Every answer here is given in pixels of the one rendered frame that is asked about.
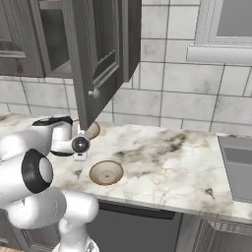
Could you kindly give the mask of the large tan bowl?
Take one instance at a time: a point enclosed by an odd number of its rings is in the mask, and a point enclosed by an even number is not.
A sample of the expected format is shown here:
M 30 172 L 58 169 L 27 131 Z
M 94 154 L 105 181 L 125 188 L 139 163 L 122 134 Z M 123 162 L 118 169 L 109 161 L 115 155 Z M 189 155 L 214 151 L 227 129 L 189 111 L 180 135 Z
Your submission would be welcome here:
M 74 136 L 77 136 L 78 134 L 84 134 L 88 139 L 92 140 L 100 133 L 100 127 L 97 122 L 94 122 L 88 130 L 81 130 L 79 120 L 75 119 L 73 121 L 72 133 Z

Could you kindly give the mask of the small tan bowl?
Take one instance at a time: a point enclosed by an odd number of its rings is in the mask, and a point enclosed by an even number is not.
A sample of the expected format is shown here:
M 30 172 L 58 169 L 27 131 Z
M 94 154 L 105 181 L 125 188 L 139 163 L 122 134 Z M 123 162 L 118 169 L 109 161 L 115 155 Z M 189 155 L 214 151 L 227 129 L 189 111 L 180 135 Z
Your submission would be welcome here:
M 93 183 L 107 186 L 117 183 L 124 175 L 122 165 L 113 160 L 102 160 L 90 169 L 89 176 Z

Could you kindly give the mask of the grey base cabinet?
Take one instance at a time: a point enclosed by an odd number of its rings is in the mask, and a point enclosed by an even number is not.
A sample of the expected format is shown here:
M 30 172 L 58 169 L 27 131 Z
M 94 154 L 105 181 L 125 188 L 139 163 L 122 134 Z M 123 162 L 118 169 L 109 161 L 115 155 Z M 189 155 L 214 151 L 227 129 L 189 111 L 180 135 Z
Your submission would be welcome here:
M 59 241 L 56 224 L 36 229 L 19 229 L 11 225 L 7 213 L 0 210 L 0 246 L 24 252 L 52 252 Z

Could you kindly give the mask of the dark grey open cabinet door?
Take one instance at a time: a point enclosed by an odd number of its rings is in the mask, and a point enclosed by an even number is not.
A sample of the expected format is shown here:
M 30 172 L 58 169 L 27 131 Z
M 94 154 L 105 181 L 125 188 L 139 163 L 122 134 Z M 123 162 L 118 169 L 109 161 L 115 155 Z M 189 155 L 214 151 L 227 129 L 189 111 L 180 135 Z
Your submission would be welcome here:
M 62 0 L 80 127 L 88 129 L 123 83 L 121 0 Z M 89 91 L 98 89 L 93 98 Z

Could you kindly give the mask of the grey base cabinet door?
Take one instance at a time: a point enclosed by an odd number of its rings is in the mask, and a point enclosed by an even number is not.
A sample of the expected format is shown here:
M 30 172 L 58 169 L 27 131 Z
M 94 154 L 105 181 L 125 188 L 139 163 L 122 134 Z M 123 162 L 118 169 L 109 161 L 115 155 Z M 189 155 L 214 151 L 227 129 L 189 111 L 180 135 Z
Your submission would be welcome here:
M 252 252 L 252 224 L 201 220 L 193 252 Z

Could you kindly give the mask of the dark grey dishwasher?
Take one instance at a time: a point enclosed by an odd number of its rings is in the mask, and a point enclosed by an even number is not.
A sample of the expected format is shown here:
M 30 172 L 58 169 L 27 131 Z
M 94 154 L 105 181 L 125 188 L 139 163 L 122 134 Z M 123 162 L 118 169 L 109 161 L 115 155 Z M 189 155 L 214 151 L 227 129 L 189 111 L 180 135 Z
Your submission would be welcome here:
M 100 252 L 175 252 L 181 214 L 103 201 L 99 206 L 87 228 Z

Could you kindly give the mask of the grey sink basin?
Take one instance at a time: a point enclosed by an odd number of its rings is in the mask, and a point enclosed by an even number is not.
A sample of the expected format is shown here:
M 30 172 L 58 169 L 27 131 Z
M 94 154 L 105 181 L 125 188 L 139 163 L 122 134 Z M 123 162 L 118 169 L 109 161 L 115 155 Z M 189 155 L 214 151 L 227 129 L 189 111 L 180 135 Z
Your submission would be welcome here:
M 232 199 L 252 204 L 252 139 L 218 136 L 218 141 Z

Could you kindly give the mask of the white window sill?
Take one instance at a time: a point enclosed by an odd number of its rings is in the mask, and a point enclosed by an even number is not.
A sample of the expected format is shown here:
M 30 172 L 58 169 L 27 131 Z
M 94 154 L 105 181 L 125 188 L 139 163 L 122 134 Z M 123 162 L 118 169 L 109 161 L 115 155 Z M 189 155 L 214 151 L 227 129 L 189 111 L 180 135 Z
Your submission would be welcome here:
M 252 47 L 189 45 L 186 60 L 198 63 L 252 65 Z

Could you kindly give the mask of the white framed window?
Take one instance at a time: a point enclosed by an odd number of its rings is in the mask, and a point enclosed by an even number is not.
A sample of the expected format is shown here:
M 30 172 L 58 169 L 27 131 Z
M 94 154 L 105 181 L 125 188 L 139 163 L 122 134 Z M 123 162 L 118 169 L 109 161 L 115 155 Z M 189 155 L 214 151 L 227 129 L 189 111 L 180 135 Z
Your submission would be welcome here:
M 252 0 L 201 0 L 195 43 L 252 46 Z

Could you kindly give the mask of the dark grey open wall cabinet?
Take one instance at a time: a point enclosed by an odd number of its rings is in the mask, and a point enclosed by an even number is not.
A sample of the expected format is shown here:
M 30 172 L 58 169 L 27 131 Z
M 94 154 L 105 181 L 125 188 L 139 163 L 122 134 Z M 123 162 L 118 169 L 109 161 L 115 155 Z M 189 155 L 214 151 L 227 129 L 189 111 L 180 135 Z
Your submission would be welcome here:
M 141 59 L 142 0 L 83 0 L 87 14 L 93 78 L 98 80 L 114 66 L 123 66 L 130 81 Z M 31 0 L 45 73 L 72 76 L 62 0 Z

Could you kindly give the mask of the dark grey closed wall cabinet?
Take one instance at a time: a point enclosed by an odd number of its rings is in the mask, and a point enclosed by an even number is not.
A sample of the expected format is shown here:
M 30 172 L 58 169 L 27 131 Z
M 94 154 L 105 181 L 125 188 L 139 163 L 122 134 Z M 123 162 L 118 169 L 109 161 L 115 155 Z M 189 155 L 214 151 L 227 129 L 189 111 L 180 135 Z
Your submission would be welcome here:
M 0 76 L 44 76 L 30 0 L 0 0 Z

